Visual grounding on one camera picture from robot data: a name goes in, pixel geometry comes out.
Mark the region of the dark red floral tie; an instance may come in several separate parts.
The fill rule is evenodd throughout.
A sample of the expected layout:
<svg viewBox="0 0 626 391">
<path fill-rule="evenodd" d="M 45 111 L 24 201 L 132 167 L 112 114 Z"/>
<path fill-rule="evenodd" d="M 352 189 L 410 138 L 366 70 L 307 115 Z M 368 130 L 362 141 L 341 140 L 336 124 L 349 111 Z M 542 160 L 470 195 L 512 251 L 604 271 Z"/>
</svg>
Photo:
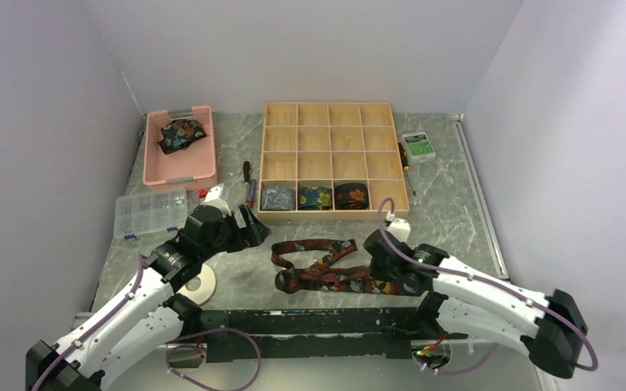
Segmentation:
<svg viewBox="0 0 626 391">
<path fill-rule="evenodd" d="M 309 251 L 326 253 L 307 268 L 297 268 L 284 255 Z M 281 241 L 271 246 L 271 262 L 281 270 L 275 276 L 276 289 L 296 292 L 349 292 L 392 296 L 409 296 L 411 293 L 401 283 L 371 276 L 367 265 L 337 268 L 335 265 L 347 255 L 357 251 L 354 240 L 304 239 Z"/>
</svg>

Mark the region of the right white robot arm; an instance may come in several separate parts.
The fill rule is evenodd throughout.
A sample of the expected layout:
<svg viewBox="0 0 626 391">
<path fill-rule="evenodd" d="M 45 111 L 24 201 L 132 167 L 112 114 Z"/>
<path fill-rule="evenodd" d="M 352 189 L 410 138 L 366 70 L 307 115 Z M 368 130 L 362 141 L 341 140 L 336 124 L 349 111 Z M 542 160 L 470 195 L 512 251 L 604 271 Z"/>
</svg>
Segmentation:
<svg viewBox="0 0 626 391">
<path fill-rule="evenodd" d="M 427 338 L 457 333 L 488 339 L 527 356 L 562 379 L 582 368 L 578 359 L 588 326 L 568 292 L 544 294 L 484 274 L 429 244 L 409 248 L 391 233 L 374 231 L 364 249 L 371 276 L 424 297 L 417 329 Z"/>
</svg>

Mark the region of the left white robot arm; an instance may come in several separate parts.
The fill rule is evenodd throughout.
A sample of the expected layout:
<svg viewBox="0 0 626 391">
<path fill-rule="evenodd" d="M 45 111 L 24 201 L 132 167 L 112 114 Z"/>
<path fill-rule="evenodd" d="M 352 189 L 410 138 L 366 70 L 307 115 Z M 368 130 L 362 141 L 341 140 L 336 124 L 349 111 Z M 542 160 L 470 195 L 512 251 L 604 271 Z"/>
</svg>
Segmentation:
<svg viewBox="0 0 626 391">
<path fill-rule="evenodd" d="M 220 253 L 261 245 L 271 229 L 250 208 L 240 226 L 226 207 L 200 205 L 177 235 L 140 255 L 134 278 L 83 324 L 26 354 L 27 390 L 105 390 L 156 347 L 203 333 L 200 306 L 180 289 Z"/>
</svg>

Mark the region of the white tape roll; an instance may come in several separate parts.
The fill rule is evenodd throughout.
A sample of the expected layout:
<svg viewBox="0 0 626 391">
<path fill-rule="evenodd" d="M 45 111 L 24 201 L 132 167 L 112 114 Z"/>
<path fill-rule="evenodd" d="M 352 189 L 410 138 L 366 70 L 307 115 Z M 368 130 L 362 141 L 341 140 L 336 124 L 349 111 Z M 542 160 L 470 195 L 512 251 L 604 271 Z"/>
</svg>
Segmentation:
<svg viewBox="0 0 626 391">
<path fill-rule="evenodd" d="M 182 294 L 196 305 L 204 305 L 214 295 L 217 288 L 216 274 L 209 265 L 203 265 L 201 272 L 188 280 L 179 290 Z"/>
</svg>

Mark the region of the blue red screwdriver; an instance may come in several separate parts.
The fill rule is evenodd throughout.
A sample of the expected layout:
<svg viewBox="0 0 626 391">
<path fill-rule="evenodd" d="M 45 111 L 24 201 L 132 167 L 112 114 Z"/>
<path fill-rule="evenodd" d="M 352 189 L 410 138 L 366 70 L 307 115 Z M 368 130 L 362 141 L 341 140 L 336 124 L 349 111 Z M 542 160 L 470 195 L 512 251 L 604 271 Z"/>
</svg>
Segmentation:
<svg viewBox="0 0 626 391">
<path fill-rule="evenodd" d="M 251 178 L 247 186 L 248 191 L 247 191 L 247 198 L 246 198 L 246 204 L 250 209 L 254 207 L 255 197 L 257 194 L 257 186 L 258 186 L 258 181 L 254 178 Z"/>
</svg>

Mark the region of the blue grey rolled tie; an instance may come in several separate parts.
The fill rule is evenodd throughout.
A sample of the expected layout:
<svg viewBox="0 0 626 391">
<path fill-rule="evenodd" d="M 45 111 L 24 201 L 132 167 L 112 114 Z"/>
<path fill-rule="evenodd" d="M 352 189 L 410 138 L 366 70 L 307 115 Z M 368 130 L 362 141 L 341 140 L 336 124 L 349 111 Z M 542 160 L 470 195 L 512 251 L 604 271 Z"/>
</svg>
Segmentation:
<svg viewBox="0 0 626 391">
<path fill-rule="evenodd" d="M 292 211 L 296 209 L 296 191 L 290 187 L 265 187 L 261 194 L 261 210 Z"/>
</svg>

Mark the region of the black orange rolled tie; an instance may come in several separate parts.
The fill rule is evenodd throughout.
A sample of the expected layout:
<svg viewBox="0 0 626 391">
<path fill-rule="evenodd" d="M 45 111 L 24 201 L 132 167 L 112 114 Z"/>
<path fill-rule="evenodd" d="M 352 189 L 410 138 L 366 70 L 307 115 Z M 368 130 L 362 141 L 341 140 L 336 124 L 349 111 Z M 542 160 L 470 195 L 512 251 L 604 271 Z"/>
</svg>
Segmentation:
<svg viewBox="0 0 626 391">
<path fill-rule="evenodd" d="M 369 208 L 368 187 L 364 182 L 347 182 L 334 187 L 337 210 L 365 210 Z"/>
</svg>

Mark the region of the navy yellow rolled tie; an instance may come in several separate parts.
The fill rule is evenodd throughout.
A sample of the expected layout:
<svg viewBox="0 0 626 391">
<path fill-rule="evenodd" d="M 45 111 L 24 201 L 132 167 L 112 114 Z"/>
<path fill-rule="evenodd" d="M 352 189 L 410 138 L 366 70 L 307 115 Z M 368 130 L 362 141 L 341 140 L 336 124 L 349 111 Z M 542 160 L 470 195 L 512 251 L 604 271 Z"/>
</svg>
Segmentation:
<svg viewBox="0 0 626 391">
<path fill-rule="evenodd" d="M 333 208 L 333 189 L 330 187 L 300 187 L 299 210 L 330 210 Z"/>
</svg>

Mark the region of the clear plastic screw box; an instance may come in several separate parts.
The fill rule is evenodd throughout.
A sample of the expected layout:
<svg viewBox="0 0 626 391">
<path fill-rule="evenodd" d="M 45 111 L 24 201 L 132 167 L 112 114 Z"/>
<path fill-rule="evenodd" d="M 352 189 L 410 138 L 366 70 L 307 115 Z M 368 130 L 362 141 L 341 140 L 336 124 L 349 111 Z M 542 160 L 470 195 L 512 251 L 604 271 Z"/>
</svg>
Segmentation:
<svg viewBox="0 0 626 391">
<path fill-rule="evenodd" d="M 113 237 L 130 240 L 159 231 L 177 231 L 184 226 L 187 210 L 187 192 L 182 188 L 117 197 Z"/>
</svg>

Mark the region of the pink plastic basket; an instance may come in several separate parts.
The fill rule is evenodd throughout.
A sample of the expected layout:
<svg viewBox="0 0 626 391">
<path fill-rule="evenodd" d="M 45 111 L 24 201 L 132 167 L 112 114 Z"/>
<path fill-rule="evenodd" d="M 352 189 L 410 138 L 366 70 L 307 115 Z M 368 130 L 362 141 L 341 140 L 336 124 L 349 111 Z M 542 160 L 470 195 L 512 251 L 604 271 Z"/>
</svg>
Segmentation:
<svg viewBox="0 0 626 391">
<path fill-rule="evenodd" d="M 208 189 L 218 183 L 212 109 L 207 105 L 147 114 L 143 184 Z"/>
</svg>

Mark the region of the thin black yellow screwdriver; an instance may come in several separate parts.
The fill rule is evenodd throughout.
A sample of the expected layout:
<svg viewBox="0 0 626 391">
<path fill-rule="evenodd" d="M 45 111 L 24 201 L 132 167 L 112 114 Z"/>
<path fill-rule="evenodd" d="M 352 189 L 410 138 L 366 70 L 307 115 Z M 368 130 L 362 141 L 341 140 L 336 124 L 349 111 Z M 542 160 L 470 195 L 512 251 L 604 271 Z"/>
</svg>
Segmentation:
<svg viewBox="0 0 626 391">
<path fill-rule="evenodd" d="M 407 152 L 406 152 L 406 150 L 404 149 L 404 147 L 403 147 L 403 144 L 402 144 L 402 143 L 398 143 L 398 150 L 399 150 L 399 154 L 400 154 L 400 161 L 401 161 L 401 165 L 402 165 L 402 168 L 403 168 L 404 176 L 405 176 L 405 178 L 406 178 L 406 180 L 407 180 L 407 183 L 408 183 L 408 185 L 409 185 L 409 188 L 410 188 L 411 193 L 412 193 L 414 196 L 416 196 L 416 195 L 417 195 L 417 193 L 416 193 L 415 187 L 414 187 L 414 185 L 413 185 L 413 181 L 412 181 L 412 178 L 411 178 L 411 174 L 409 173 L 409 169 L 410 169 L 410 167 L 409 167 L 409 163 L 408 163 L 408 156 L 407 156 Z"/>
</svg>

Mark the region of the wooden compartment tray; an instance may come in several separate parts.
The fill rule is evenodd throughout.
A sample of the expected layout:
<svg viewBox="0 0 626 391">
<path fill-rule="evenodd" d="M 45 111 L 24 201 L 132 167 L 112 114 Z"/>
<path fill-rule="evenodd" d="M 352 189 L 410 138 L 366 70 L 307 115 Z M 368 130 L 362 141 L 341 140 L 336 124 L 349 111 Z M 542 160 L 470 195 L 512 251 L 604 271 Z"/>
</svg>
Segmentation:
<svg viewBox="0 0 626 391">
<path fill-rule="evenodd" d="M 373 219 L 385 198 L 407 217 L 411 210 L 398 150 L 398 135 L 388 102 L 267 102 L 264 108 L 259 190 L 283 186 L 296 191 L 296 209 L 261 210 L 265 220 Z M 369 208 L 337 210 L 334 187 L 364 182 Z M 300 187 L 330 187 L 333 208 L 299 210 Z"/>
</svg>

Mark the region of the green white small box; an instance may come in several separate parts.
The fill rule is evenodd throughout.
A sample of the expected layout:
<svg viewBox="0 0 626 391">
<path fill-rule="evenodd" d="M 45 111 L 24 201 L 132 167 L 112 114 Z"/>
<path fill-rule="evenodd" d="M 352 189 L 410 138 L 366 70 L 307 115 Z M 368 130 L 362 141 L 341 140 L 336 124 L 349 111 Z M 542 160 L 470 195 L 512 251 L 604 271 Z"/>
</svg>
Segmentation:
<svg viewBox="0 0 626 391">
<path fill-rule="evenodd" d="M 435 160 L 436 152 L 426 132 L 402 134 L 400 140 L 410 165 L 431 163 Z"/>
</svg>

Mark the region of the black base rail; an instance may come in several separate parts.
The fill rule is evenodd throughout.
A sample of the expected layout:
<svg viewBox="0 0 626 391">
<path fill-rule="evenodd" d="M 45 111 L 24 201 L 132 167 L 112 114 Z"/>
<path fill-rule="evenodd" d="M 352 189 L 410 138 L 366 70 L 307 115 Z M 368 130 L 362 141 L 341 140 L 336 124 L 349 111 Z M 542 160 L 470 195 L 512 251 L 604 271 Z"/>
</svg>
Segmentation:
<svg viewBox="0 0 626 391">
<path fill-rule="evenodd" d="M 237 359 L 382 356 L 409 359 L 445 339 L 412 307 L 205 310 L 172 341 L 200 345 L 209 363 Z"/>
</svg>

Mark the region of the aluminium rail at right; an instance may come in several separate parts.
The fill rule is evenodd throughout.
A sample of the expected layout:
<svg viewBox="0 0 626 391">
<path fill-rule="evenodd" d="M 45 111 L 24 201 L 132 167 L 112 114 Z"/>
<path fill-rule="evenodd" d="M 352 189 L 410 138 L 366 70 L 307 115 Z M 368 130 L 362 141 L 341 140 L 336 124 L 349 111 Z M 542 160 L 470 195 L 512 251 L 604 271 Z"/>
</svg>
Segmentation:
<svg viewBox="0 0 626 391">
<path fill-rule="evenodd" d="M 463 126 L 462 114 L 451 114 L 450 125 L 453 128 L 456 138 L 459 143 L 461 154 L 465 161 L 465 167 L 469 178 L 469 183 L 474 195 L 478 215 L 481 219 L 483 229 L 487 238 L 487 244 L 490 254 L 492 256 L 494 267 L 496 268 L 496 275 L 498 279 L 509 280 L 509 272 L 503 258 L 503 254 L 500 248 L 500 243 L 496 235 L 496 230 L 492 222 L 492 217 L 487 206 L 487 200 L 483 193 L 483 188 L 478 177 L 476 166 L 473 156 L 471 154 L 470 146 L 467 142 L 465 130 Z"/>
</svg>

